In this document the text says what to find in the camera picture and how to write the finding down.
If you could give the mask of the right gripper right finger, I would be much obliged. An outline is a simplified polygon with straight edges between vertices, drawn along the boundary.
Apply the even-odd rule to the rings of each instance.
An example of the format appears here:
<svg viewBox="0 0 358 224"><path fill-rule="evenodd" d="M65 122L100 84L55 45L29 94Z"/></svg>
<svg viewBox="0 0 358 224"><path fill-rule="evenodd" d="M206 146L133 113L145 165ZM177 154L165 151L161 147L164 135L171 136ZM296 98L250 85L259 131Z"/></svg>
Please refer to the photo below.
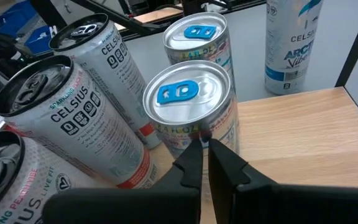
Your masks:
<svg viewBox="0 0 358 224"><path fill-rule="evenodd" d="M358 223L358 188L279 184L216 139L208 153L218 223Z"/></svg>

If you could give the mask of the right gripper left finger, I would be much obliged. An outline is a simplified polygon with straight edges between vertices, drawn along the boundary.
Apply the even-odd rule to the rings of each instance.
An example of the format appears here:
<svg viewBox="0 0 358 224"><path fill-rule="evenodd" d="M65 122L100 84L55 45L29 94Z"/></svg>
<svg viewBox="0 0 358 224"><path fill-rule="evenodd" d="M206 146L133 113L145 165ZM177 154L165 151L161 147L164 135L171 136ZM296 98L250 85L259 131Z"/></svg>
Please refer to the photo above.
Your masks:
<svg viewBox="0 0 358 224"><path fill-rule="evenodd" d="M44 223L199 223L203 147L195 139L149 189L71 189L42 210Z"/></svg>

